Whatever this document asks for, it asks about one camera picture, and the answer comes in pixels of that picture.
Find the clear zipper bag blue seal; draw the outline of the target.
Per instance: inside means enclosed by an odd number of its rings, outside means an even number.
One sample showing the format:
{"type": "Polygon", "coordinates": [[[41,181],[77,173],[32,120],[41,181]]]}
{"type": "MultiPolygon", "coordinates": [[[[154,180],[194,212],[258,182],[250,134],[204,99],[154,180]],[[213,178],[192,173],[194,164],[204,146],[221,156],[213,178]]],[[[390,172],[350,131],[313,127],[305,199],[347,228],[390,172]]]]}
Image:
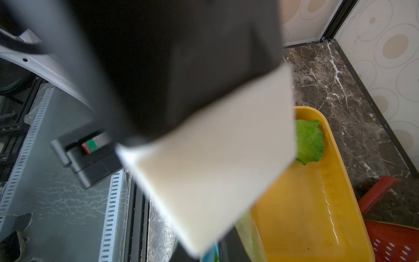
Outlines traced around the clear zipper bag blue seal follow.
{"type": "Polygon", "coordinates": [[[252,214],[245,213],[201,261],[266,262],[267,256],[252,214]]]}

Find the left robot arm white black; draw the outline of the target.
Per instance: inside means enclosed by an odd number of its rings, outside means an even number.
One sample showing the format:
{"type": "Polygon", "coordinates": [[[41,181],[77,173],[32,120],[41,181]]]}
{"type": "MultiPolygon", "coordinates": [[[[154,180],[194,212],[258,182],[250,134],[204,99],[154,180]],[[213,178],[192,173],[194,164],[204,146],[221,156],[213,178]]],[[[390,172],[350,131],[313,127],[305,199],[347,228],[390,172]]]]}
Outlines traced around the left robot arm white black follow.
{"type": "Polygon", "coordinates": [[[26,54],[1,47],[1,58],[35,73],[91,108],[82,89],[69,77],[55,55],[26,54]]]}

